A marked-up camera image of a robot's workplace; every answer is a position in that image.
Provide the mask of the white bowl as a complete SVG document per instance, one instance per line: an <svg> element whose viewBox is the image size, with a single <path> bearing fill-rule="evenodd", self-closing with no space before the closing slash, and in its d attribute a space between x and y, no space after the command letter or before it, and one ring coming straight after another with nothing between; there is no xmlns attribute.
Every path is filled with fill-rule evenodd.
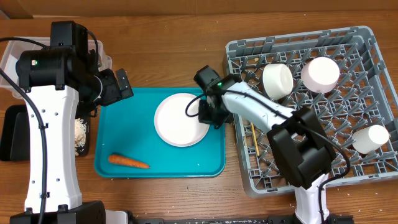
<svg viewBox="0 0 398 224"><path fill-rule="evenodd" d="M318 57L306 64L301 79L307 89L315 93L328 93L334 89L340 77L337 63L328 57Z"/></svg>
<svg viewBox="0 0 398 224"><path fill-rule="evenodd" d="M285 64L268 64L262 73L262 83L266 94L273 100L289 95L293 89L293 76Z"/></svg>

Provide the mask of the white plate with food scraps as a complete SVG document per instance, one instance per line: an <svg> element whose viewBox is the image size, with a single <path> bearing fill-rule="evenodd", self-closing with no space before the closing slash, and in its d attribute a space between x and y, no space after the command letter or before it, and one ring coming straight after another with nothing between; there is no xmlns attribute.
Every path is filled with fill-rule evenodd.
<svg viewBox="0 0 398 224"><path fill-rule="evenodd" d="M177 93L167 97L157 107L154 116L155 130L159 137L175 147L188 147L201 141L210 125L200 123L198 117L189 117L185 109L196 96Z"/></svg>

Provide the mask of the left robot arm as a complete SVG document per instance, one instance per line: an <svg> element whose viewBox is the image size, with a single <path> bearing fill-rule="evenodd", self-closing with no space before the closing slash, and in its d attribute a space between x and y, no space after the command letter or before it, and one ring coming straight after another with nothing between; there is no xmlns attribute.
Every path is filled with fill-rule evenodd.
<svg viewBox="0 0 398 224"><path fill-rule="evenodd" d="M100 70L94 35L73 21L53 22L50 43L21 53L12 84L29 115L30 179L24 211L11 223L133 223L130 211L84 202L75 165L75 119L130 98L125 70Z"/></svg>

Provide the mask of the orange carrot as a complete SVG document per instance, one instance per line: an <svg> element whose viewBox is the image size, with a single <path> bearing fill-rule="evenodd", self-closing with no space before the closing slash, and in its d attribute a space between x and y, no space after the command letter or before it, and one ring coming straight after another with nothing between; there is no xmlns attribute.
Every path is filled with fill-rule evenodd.
<svg viewBox="0 0 398 224"><path fill-rule="evenodd" d="M150 169L150 165L136 161L134 159L130 159L128 157L124 157L117 154L112 154L108 157L108 161L112 164L119 166L127 166L127 167L135 167L140 169Z"/></svg>

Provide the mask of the wooden chopstick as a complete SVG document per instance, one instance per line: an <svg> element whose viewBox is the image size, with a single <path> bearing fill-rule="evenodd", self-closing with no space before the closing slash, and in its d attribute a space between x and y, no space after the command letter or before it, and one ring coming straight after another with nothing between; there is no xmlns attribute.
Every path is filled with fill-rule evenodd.
<svg viewBox="0 0 398 224"><path fill-rule="evenodd" d="M257 137L256 137L256 129L254 127L254 124L251 122L251 131L252 131L252 138L253 138L253 142L254 142L254 147L256 150L256 156L260 157L260 153L259 153L259 148L258 148L258 143L257 143Z"/></svg>

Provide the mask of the white cup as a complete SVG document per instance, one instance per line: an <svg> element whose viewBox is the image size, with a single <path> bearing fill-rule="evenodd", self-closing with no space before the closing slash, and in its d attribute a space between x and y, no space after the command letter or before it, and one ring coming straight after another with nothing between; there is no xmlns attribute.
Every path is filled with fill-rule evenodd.
<svg viewBox="0 0 398 224"><path fill-rule="evenodd" d="M384 126L375 124L356 131L353 134L353 139L353 147L359 153L369 154L389 140L389 132Z"/></svg>

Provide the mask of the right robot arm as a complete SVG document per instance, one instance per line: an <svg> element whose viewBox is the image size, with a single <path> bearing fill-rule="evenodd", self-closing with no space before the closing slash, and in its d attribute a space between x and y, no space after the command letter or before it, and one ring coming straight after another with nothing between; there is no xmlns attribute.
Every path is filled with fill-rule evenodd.
<svg viewBox="0 0 398 224"><path fill-rule="evenodd" d="M294 223L326 223L324 189L336 153L316 113L282 106L234 75L221 78L209 66L193 79L203 91L197 97L199 122L219 128L233 114L252 122L266 134L279 172L295 188Z"/></svg>

